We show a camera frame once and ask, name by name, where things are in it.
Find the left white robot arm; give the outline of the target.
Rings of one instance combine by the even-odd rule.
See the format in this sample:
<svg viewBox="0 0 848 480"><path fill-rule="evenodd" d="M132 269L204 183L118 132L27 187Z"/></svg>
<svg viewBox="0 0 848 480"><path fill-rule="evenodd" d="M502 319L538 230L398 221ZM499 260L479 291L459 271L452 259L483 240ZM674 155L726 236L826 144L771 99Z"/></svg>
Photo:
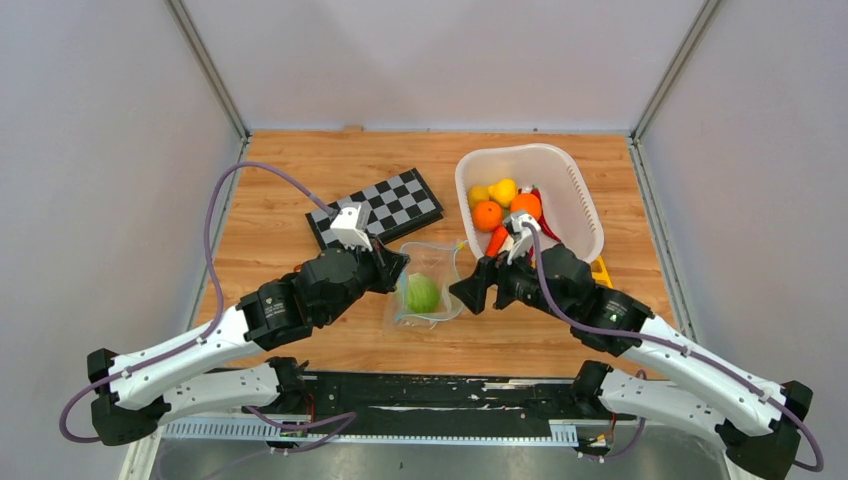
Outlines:
<svg viewBox="0 0 848 480"><path fill-rule="evenodd" d="M90 353L88 376L97 394L90 411L98 441L128 444L176 419L225 407L298 411L307 389L295 359L273 357L241 370L225 364L309 337L368 292L393 292L409 262L408 254L377 238L368 247L325 249L242 297L218 322L131 354Z"/></svg>

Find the yellow toy lemon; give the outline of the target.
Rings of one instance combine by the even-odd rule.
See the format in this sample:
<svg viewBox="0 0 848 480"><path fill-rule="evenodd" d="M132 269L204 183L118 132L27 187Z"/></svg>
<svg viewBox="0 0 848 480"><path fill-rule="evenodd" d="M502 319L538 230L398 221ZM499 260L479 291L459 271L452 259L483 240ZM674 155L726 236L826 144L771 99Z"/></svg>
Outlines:
<svg viewBox="0 0 848 480"><path fill-rule="evenodd" d="M467 201L471 210L474 210L479 204L489 200L489 190L485 185L474 185L467 192Z"/></svg>

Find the large toy orange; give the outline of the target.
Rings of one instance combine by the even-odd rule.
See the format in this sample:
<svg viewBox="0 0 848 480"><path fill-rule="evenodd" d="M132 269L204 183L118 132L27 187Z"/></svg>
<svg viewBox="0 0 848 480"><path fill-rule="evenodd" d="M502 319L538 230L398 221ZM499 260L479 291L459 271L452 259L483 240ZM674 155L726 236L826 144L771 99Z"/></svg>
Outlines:
<svg viewBox="0 0 848 480"><path fill-rule="evenodd" d="M471 209L474 228L483 233L496 230L503 221L503 208L495 201L481 201Z"/></svg>

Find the red toy chili pepper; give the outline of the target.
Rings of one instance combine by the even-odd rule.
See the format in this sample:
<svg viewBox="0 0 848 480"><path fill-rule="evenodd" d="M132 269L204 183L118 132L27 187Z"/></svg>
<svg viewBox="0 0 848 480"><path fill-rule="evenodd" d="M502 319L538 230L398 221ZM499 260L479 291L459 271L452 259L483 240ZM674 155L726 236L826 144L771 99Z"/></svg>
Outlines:
<svg viewBox="0 0 848 480"><path fill-rule="evenodd" d="M541 196L541 192L540 192L539 188L536 185L533 185L531 187L530 193L539 201L539 204L540 204L540 214L539 214L539 217L537 219L537 222L539 223L543 233L546 236L548 236L549 238L551 238L552 240L554 240L555 242L561 243L562 242L561 238L553 231L549 222L547 221L547 218L545 216L544 206L543 206L543 200L542 200L542 196Z"/></svg>

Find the small toy orange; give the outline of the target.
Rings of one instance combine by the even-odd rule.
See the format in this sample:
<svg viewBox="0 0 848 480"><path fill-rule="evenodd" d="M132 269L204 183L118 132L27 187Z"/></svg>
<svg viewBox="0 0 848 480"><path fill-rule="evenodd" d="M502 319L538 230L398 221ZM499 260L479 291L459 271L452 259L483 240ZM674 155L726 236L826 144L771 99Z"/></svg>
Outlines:
<svg viewBox="0 0 848 480"><path fill-rule="evenodd" d="M512 199L509 208L511 213L524 211L535 220L539 220L543 213L541 200L532 193L517 194Z"/></svg>

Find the toy orange carrot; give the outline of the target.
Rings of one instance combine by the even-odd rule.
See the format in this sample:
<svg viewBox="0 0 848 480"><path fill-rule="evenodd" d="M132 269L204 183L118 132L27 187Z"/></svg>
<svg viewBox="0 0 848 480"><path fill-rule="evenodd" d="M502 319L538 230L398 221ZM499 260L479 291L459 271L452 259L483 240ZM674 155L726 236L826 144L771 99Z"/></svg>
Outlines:
<svg viewBox="0 0 848 480"><path fill-rule="evenodd" d="M502 249L506 239L509 237L509 232L504 225L498 226L490 237L488 246L484 252L486 257L495 257Z"/></svg>

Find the yellow toy pear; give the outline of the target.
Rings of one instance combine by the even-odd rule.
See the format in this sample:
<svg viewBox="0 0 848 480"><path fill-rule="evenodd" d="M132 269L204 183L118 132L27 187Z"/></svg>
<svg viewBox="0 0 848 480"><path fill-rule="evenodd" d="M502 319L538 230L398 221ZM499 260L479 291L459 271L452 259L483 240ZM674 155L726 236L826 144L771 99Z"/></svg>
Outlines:
<svg viewBox="0 0 848 480"><path fill-rule="evenodd" d="M487 187L489 199L504 209L509 209L513 199L518 195L516 182L511 178L504 178Z"/></svg>

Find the yellow triangular plastic stand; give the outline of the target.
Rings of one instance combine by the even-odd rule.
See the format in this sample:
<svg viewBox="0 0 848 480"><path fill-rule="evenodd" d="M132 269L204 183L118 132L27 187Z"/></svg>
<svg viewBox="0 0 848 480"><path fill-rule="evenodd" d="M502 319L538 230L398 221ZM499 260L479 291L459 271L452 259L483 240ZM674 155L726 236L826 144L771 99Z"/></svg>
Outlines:
<svg viewBox="0 0 848 480"><path fill-rule="evenodd" d="M593 279L607 287L613 288L613 282L611 280L611 276L609 274L608 268L602 256L598 256L591 264L590 264L591 274Z"/></svg>

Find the clear zip top bag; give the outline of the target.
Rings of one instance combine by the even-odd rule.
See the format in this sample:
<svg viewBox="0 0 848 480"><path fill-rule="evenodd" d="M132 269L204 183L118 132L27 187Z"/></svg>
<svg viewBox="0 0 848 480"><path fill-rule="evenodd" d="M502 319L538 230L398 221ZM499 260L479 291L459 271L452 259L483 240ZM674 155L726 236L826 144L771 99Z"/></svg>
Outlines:
<svg viewBox="0 0 848 480"><path fill-rule="evenodd" d="M459 280L457 259L466 241L406 242L400 252L410 257L384 309L386 329L433 329L465 309L449 291Z"/></svg>

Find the black grey chessboard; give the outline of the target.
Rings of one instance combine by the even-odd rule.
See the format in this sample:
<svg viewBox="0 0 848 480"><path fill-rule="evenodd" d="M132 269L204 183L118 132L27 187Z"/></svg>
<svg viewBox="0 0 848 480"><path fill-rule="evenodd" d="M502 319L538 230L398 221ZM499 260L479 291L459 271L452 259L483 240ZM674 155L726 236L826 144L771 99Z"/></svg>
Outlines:
<svg viewBox="0 0 848 480"><path fill-rule="evenodd" d="M375 183L331 202L336 210L341 204L359 202L370 215L367 231L388 244L444 218L444 209L417 168Z"/></svg>

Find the white plastic basket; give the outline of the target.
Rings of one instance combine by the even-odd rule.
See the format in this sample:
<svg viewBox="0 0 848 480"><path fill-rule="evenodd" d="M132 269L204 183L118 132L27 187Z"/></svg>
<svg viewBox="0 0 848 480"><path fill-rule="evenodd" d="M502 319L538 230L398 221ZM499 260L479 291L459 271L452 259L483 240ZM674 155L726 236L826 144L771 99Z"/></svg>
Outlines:
<svg viewBox="0 0 848 480"><path fill-rule="evenodd" d="M600 256L604 232L589 189L575 160L550 144L533 143L479 149L466 154L455 169L455 186L468 247L479 259L490 235L475 229L467 192L510 178L519 187L536 187L541 193L545 220L561 242L581 260Z"/></svg>

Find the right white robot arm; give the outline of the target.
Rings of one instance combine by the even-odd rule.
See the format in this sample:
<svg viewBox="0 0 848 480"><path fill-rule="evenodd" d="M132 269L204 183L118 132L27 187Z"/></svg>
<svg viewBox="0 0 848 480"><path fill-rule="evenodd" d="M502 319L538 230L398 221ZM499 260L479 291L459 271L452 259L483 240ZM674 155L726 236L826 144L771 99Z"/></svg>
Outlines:
<svg viewBox="0 0 848 480"><path fill-rule="evenodd" d="M496 288L495 308L515 301L555 316L582 344L626 358L667 378L650 385L610 365L587 361L571 386L571 403L584 417L601 412L635 415L699 436L723 449L744 471L784 479L807 440L824 467L821 447L803 420L813 392L798 381L778 384L732 365L681 335L649 307L597 283L590 266L558 244L534 261L502 253L478 260L473 274L449 291L472 313L485 308Z"/></svg>

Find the green toy cabbage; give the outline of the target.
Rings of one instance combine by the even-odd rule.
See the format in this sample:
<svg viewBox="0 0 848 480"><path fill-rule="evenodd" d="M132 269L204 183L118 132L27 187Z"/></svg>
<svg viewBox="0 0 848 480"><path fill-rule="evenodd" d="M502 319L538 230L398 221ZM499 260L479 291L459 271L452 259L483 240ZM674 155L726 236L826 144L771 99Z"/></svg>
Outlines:
<svg viewBox="0 0 848 480"><path fill-rule="evenodd" d="M441 299L441 291L436 282L422 273L413 273L407 277L405 306L416 314L429 314L436 311Z"/></svg>

